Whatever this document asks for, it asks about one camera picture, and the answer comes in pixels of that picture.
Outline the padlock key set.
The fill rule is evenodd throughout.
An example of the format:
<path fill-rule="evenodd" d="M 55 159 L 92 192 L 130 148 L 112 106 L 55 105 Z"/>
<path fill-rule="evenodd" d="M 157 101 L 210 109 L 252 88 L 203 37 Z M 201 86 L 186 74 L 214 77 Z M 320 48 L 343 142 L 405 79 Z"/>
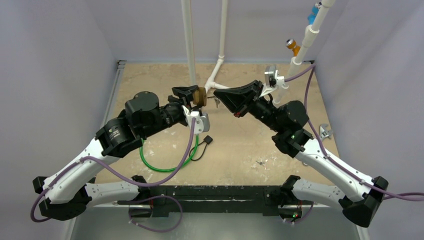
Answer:
<path fill-rule="evenodd" d="M 221 101 L 216 96 L 208 96 L 207 99 L 213 100 L 216 108 L 218 108 L 221 103 Z"/>

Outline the green cable lock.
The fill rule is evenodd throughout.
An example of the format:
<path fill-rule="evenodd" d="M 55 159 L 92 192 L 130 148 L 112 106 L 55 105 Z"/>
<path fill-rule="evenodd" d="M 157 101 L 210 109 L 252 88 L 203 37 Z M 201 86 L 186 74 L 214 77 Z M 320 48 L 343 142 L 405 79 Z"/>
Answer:
<path fill-rule="evenodd" d="M 187 141 L 183 139 L 153 140 L 143 141 L 139 148 L 139 158 L 149 169 L 158 173 L 171 173 L 184 155 L 187 148 Z"/>

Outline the brass padlock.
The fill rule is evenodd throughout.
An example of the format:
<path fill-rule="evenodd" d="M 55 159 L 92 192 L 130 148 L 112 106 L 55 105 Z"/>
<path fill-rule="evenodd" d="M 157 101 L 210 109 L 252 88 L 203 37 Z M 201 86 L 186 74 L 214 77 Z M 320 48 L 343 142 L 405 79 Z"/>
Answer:
<path fill-rule="evenodd" d="M 193 93 L 193 104 L 200 107 L 207 105 L 207 91 L 205 87 L 198 87 Z"/>

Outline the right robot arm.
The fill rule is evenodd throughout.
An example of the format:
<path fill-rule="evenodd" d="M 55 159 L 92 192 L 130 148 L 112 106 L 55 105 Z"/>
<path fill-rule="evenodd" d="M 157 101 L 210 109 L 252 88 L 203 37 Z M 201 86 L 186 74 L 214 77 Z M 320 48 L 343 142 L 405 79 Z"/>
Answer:
<path fill-rule="evenodd" d="M 258 80 L 234 88 L 217 89 L 214 96 L 237 118 L 250 114 L 275 132 L 272 141 L 283 154 L 314 168 L 331 185 L 313 183 L 291 175 L 281 186 L 283 202 L 311 201 L 337 210 L 357 226 L 367 228 L 380 207 L 388 181 L 366 175 L 332 155 L 305 129 L 309 117 L 301 101 L 275 106 L 262 95 Z"/>

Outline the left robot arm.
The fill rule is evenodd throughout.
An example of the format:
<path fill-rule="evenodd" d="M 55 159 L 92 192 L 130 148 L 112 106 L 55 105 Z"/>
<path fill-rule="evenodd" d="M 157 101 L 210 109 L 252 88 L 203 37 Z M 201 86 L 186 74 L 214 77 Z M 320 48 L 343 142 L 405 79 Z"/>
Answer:
<path fill-rule="evenodd" d="M 148 188 L 168 182 L 182 168 L 183 161 L 169 176 L 153 183 L 122 174 L 118 174 L 120 182 L 111 184 L 92 184 L 91 180 L 101 170 L 111 170 L 111 164 L 140 148 L 148 137 L 176 124 L 190 127 L 189 139 L 193 140 L 197 117 L 201 114 L 198 106 L 192 106 L 198 91 L 197 85 L 173 87 L 172 95 L 163 106 L 151 91 L 135 94 L 119 115 L 101 127 L 86 148 L 61 171 L 33 180 L 37 198 L 30 210 L 31 220 L 36 223 L 51 219 L 66 221 L 88 207 L 113 201 L 146 203 Z"/>

